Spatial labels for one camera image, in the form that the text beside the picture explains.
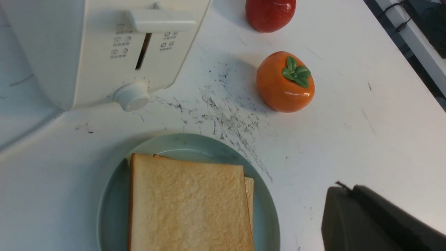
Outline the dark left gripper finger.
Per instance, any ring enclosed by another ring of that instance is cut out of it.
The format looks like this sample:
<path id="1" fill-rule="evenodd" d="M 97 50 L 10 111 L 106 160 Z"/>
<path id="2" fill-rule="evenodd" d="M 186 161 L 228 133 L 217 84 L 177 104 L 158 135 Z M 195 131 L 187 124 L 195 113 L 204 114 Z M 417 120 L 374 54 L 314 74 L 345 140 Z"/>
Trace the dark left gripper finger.
<path id="1" fill-rule="evenodd" d="M 444 251 L 446 237 L 363 185 L 328 188 L 322 218 L 326 251 Z"/>

